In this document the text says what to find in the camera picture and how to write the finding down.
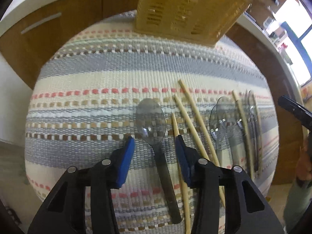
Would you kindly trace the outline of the grey sleeve forearm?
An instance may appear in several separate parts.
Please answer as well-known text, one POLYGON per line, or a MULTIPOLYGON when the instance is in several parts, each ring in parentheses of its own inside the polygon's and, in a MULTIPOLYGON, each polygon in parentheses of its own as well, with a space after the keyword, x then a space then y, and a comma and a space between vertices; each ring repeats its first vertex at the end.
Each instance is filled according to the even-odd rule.
POLYGON ((289 190, 284 208, 285 233, 300 221, 311 200, 311 182, 296 178, 289 190))

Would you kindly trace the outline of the right hand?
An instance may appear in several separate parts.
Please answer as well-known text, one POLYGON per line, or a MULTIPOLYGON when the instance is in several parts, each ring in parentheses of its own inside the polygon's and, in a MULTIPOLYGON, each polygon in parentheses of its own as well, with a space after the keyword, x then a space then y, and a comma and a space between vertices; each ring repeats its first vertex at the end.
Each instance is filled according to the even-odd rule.
POLYGON ((311 160, 307 151, 308 139, 306 138, 300 148, 299 160, 296 166, 296 178, 303 182, 311 181, 311 160))

